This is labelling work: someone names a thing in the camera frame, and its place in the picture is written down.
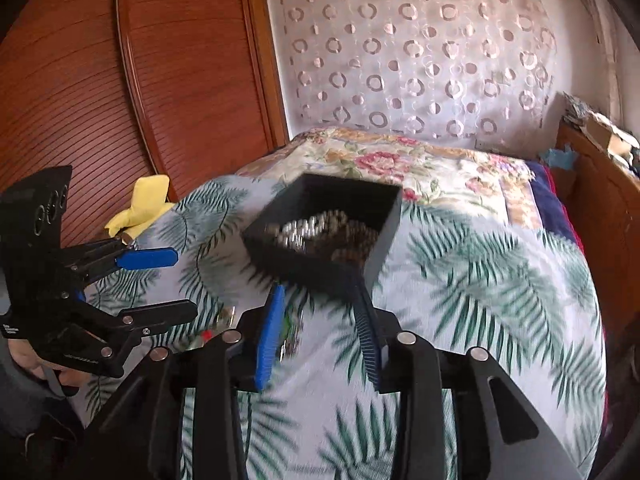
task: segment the black box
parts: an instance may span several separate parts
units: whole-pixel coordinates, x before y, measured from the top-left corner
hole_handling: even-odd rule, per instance
[[[355,304],[362,301],[364,290],[371,296],[400,222],[401,203],[399,186],[304,173],[264,208],[242,238],[252,263],[263,272]],[[282,226],[335,209],[379,233],[362,270],[279,247],[265,236],[268,224]]]

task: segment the green leaf pattern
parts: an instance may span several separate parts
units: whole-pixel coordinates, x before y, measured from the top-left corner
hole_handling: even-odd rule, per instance
[[[439,185],[430,184],[434,196]],[[147,339],[137,359],[152,346],[184,350],[225,304],[235,305],[239,316],[264,303],[271,279],[250,264],[240,233],[282,187],[241,177],[201,186],[136,241],[140,248],[174,247],[180,253],[175,267],[123,270],[87,290],[89,300],[110,314],[178,298],[198,305],[193,322]],[[584,257],[554,234],[504,226],[436,203],[403,203],[394,244],[374,286],[374,304],[394,312],[405,330],[437,348],[488,348],[535,399],[586,478],[600,434],[606,374],[602,322]],[[274,368],[263,394],[238,398],[249,478],[386,480],[397,396],[380,396],[367,381],[350,307],[299,285],[286,286],[282,337],[297,334],[300,347]],[[136,362],[132,358],[126,370]],[[90,381],[81,393],[87,419],[119,383]],[[188,390],[182,480],[192,477],[193,403],[194,392]],[[443,392],[443,406],[446,476],[454,480],[450,392]]]

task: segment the yellow cloth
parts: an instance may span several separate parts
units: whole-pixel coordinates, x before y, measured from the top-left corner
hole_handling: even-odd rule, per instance
[[[113,238],[121,229],[131,238],[136,238],[155,220],[169,211],[174,204],[165,202],[169,191],[169,177],[166,175],[144,176],[139,178],[133,187],[131,207],[114,216],[105,229]]]

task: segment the human hand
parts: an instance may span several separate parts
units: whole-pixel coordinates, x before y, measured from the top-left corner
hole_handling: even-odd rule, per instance
[[[45,379],[44,370],[42,369],[43,366],[51,368],[52,370],[60,370],[58,380],[63,386],[76,386],[79,388],[87,383],[91,377],[91,375],[86,372],[73,370],[72,368],[60,366],[41,359],[26,339],[9,339],[8,343],[9,352],[11,352],[11,357],[15,363],[39,379]]]

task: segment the bed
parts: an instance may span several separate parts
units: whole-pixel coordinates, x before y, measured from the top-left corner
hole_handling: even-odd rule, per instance
[[[544,169],[514,158],[431,146],[345,128],[311,130],[233,176],[207,182],[136,239],[172,246],[170,269],[121,271],[86,291],[115,313],[190,298],[198,317],[144,341],[187,348],[224,306],[235,322],[262,305],[271,280],[252,267],[239,236],[303,171],[401,184],[401,222],[372,295],[405,329],[436,347],[479,344],[510,373],[588,475],[605,403],[598,302],[579,240]],[[396,396],[366,381],[349,306],[287,284],[286,357],[262,394],[241,394],[252,479],[386,479],[394,452]],[[120,380],[92,378],[75,398],[85,423]],[[184,408],[180,474],[191,478],[194,395]],[[450,395],[444,392],[447,478],[456,477]]]

